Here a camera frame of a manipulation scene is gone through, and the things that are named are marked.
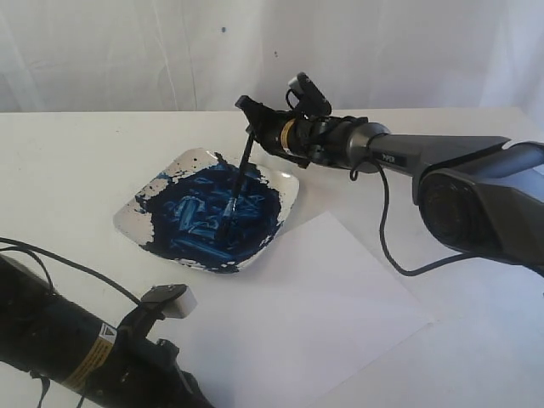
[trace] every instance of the white tabletop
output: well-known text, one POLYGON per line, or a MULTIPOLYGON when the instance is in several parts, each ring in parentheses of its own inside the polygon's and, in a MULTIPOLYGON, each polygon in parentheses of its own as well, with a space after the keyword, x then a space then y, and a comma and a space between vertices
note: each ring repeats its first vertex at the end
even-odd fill
MULTIPOLYGON (((337 113, 369 116, 394 133, 544 140, 514 108, 337 113)), ((138 249, 114 230, 113 214, 184 150, 202 146, 239 153, 245 144, 245 127, 240 112, 2 114, 1 235, 96 268, 137 295, 161 283, 190 285, 200 272, 138 249)), ((378 176, 361 174, 352 183, 345 171, 317 166, 302 170, 266 156, 259 147, 252 160, 295 173, 301 180, 286 230, 331 211, 436 320, 313 408, 542 406, 541 277, 484 260, 450 265, 417 278, 400 276, 387 264, 377 238, 383 205, 378 176)), ((392 206, 387 233, 397 260, 415 268, 449 254, 426 231, 411 204, 411 181, 396 173, 388 176, 392 206)), ((31 261, 25 263, 33 267, 31 261)), ((132 308, 101 282, 63 265, 48 264, 58 290, 104 320, 115 325, 132 308)), ((38 395, 38 382, 0 365, 0 405, 10 401, 34 406, 38 395)), ((45 406, 76 403, 75 395, 53 386, 45 406)))

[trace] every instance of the black strap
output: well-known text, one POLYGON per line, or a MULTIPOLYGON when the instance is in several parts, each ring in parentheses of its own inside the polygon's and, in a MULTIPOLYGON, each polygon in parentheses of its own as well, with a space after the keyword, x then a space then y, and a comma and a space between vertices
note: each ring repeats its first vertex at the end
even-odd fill
POLYGON ((51 387, 51 380, 49 380, 47 377, 42 376, 41 374, 38 374, 35 371, 31 371, 31 377, 33 379, 39 379, 42 382, 42 396, 37 403, 37 408, 42 408, 43 399, 45 398, 49 391, 49 388, 51 387))

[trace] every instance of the yellow warning sticker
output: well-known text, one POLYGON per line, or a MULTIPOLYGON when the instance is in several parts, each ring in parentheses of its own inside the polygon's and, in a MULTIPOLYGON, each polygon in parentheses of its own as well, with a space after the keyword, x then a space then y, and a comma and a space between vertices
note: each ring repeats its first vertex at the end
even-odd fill
POLYGON ((117 339, 117 330, 102 323, 99 336, 88 351, 81 364, 64 380, 62 385, 73 390, 80 391, 91 372, 102 366, 110 355, 117 339))

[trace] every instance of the paintbrush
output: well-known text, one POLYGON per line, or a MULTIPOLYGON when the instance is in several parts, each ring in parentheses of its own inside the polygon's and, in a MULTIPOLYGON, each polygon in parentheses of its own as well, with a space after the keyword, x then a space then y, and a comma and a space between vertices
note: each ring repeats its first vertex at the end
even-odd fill
POLYGON ((238 202, 241 187, 244 184, 244 178, 246 177, 247 164, 249 163, 249 156, 252 153, 253 140, 253 132, 250 132, 249 136, 247 137, 244 154, 240 160, 240 166, 238 167, 238 176, 232 184, 232 193, 230 195, 229 202, 227 203, 227 207, 223 211, 223 215, 221 216, 221 221, 219 222, 218 229, 215 232, 215 241, 223 241, 229 233, 229 227, 232 223, 232 218, 236 211, 236 203, 238 202))

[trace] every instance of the blue paint smear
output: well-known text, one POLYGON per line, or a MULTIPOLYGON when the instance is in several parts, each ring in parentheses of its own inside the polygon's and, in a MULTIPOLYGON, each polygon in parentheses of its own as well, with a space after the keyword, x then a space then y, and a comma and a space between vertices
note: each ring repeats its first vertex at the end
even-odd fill
POLYGON ((142 246, 167 259, 190 259, 221 274, 238 271, 239 263, 265 247, 281 223, 280 195, 261 180, 250 164, 227 238, 214 240, 229 202, 238 168, 216 153, 219 163, 175 182, 165 173, 167 187, 151 198, 136 196, 151 214, 153 241, 142 246))

